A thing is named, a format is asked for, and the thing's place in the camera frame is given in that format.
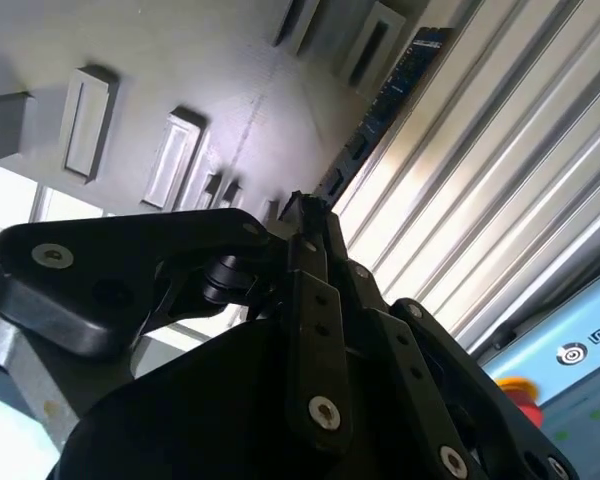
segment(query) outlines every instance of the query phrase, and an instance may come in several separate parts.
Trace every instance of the metal panel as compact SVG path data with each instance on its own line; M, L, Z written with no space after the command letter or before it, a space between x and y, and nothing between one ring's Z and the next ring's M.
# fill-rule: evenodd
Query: metal panel
M100 67L84 67L71 76L60 152L62 168L84 183L98 175L117 90L117 77Z
M600 249L600 0L483 1L405 116L336 211L472 347Z

